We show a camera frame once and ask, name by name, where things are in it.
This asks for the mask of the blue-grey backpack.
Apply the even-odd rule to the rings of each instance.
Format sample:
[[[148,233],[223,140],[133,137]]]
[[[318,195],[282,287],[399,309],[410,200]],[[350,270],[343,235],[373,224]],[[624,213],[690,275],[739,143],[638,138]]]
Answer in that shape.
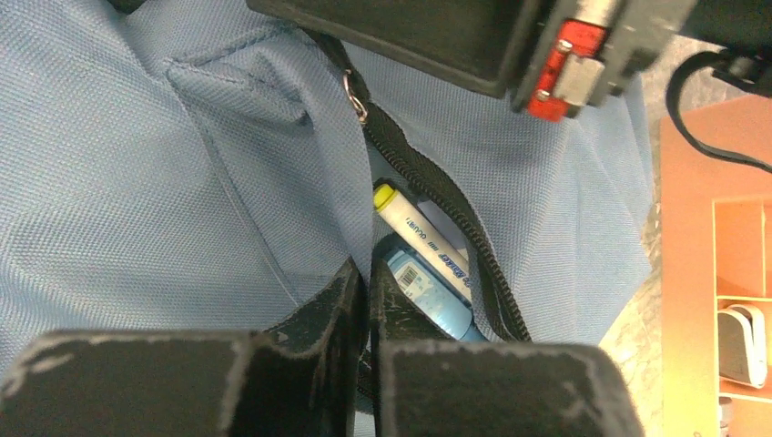
[[[267,330],[352,261],[349,436],[379,436],[381,184],[461,229],[485,342],[598,348],[647,269],[638,90],[544,120],[520,55],[489,97],[248,2],[1,4],[1,385],[54,331]]]

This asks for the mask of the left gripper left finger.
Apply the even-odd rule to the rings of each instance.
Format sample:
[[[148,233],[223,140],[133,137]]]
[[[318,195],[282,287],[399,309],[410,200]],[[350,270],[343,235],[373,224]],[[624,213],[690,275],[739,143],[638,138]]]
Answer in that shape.
[[[352,261],[252,330],[60,330],[1,385],[4,436],[349,436],[366,290]]]

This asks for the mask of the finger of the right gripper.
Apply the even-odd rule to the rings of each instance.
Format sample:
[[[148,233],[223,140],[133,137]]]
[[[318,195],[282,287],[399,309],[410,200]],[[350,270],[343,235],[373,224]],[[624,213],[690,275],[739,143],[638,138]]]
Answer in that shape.
[[[288,20],[489,97],[503,97],[535,1],[249,1]]]

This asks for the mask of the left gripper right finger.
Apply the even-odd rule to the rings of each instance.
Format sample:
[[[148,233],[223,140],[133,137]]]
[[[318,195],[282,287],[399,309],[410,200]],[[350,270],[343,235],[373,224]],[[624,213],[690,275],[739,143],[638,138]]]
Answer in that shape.
[[[382,260],[371,269],[379,436],[640,436],[624,378],[580,344],[442,336]]]

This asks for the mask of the yellow pen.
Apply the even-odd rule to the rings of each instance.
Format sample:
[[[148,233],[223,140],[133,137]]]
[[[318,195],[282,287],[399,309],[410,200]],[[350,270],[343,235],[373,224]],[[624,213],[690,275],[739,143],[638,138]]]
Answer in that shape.
[[[373,206],[381,219],[460,296],[472,302],[468,259],[399,190],[389,184],[379,185],[373,192]]]

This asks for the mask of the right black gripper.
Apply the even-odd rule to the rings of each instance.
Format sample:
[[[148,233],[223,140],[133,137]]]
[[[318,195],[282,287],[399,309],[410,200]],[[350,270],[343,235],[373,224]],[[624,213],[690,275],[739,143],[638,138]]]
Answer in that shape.
[[[559,121],[628,88],[676,35],[771,57],[768,1],[550,1],[510,90],[516,112]]]

